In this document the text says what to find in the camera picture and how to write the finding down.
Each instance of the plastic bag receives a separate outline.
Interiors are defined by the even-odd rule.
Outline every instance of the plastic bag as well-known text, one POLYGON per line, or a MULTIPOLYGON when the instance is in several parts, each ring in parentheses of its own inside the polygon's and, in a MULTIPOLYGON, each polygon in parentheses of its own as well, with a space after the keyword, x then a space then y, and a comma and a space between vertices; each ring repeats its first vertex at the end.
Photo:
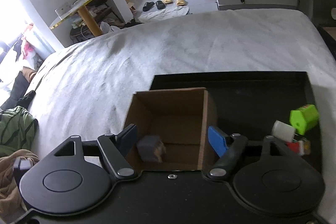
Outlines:
POLYGON ((120 31, 120 29, 117 26, 110 26, 108 23, 103 21, 100 24, 100 29, 103 32, 103 34, 120 31))
POLYGON ((37 69, 37 55, 34 47, 27 41, 23 40, 21 45, 21 55, 19 58, 20 66, 30 68, 32 70, 37 69))

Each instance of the cardboard box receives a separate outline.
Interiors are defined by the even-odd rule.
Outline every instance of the cardboard box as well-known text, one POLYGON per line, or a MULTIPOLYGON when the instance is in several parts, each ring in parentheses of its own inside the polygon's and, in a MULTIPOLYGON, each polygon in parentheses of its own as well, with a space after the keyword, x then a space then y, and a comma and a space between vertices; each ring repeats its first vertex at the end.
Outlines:
POLYGON ((141 170, 204 170, 215 163, 208 127, 217 124, 216 106, 205 88, 150 90, 133 95, 125 126, 134 123, 138 139, 159 135, 166 147, 163 163, 143 162, 134 146, 126 160, 141 170))

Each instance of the table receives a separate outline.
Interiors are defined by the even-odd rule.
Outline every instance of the table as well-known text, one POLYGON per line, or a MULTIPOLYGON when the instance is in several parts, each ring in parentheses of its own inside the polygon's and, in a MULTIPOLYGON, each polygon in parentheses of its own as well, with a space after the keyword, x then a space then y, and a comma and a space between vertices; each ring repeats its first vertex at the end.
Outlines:
POLYGON ((94 20, 94 18, 91 16, 88 9, 85 7, 88 3, 90 3, 93 0, 78 0, 74 3, 73 7, 70 11, 65 13, 64 15, 57 17, 49 26, 50 30, 56 28, 59 26, 63 21, 65 21, 69 16, 74 15, 76 12, 79 13, 80 17, 84 20, 87 27, 90 29, 92 34, 95 37, 101 36, 103 33, 100 30, 97 22, 94 20))

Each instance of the yellow slipper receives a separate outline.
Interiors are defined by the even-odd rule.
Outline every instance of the yellow slipper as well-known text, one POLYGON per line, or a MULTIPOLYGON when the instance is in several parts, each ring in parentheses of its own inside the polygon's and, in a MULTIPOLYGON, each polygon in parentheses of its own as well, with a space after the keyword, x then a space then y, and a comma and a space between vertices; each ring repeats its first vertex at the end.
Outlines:
POLYGON ((171 3, 173 3, 172 0, 162 0, 162 2, 163 2, 164 4, 171 4, 171 3))
POLYGON ((186 5, 186 1, 185 0, 176 0, 176 5, 177 6, 184 6, 184 5, 186 5))

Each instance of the green block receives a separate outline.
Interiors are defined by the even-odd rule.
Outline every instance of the green block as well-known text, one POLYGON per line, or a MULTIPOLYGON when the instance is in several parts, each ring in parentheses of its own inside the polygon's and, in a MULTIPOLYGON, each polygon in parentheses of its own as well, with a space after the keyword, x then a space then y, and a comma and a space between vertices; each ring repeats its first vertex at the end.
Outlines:
POLYGON ((317 125, 319 116, 315 105, 304 105, 291 111, 289 122, 298 134, 304 135, 308 130, 317 125))

